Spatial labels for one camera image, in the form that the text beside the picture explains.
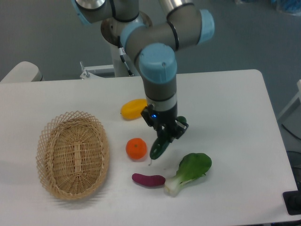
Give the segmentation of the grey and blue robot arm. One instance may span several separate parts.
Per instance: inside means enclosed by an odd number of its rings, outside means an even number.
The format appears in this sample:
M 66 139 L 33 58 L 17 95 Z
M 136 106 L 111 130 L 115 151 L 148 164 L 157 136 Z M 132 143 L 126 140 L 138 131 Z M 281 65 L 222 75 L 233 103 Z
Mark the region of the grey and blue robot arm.
M 188 125 L 177 120 L 175 53 L 213 37 L 211 13 L 197 9 L 191 0 L 162 0 L 166 22 L 149 27 L 136 0 L 74 0 L 72 5 L 84 24 L 117 22 L 117 40 L 143 80 L 147 107 L 142 117 L 159 138 L 168 142 L 180 138 Z

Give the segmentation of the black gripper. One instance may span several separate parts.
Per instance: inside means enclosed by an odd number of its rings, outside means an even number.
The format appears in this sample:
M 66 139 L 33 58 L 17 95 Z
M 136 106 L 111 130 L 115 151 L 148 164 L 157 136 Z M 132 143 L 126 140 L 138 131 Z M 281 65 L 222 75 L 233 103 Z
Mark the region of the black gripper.
M 158 111 L 155 104 L 147 105 L 141 112 L 141 116 L 149 127 L 157 131 L 157 141 L 166 140 L 166 130 L 170 132 L 169 142 L 179 139 L 189 127 L 184 121 L 175 121 L 177 117 L 177 103 L 166 111 Z

